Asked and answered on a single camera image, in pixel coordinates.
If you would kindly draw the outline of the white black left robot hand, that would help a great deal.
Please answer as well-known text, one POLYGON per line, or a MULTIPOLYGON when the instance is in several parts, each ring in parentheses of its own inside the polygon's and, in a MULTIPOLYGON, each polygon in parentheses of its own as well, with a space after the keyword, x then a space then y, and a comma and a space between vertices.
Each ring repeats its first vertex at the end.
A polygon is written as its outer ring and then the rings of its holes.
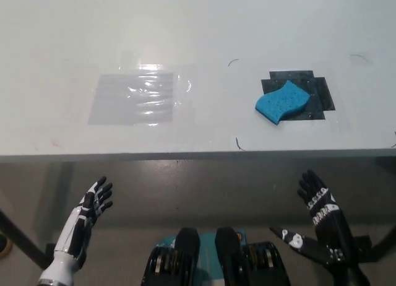
POLYGON ((84 265, 92 228, 105 210, 113 205, 110 200, 113 184, 101 177, 73 208, 56 243, 55 252, 72 256, 79 267, 84 265))

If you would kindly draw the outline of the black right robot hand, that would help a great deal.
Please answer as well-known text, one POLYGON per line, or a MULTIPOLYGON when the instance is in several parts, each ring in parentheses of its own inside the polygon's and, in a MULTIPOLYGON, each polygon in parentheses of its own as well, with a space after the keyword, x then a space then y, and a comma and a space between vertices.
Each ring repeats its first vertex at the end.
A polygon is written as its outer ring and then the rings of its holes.
POLYGON ((270 227, 293 251, 325 267, 358 267, 358 249, 340 206, 312 170, 302 174, 298 196, 304 201, 316 238, 279 226, 270 227))

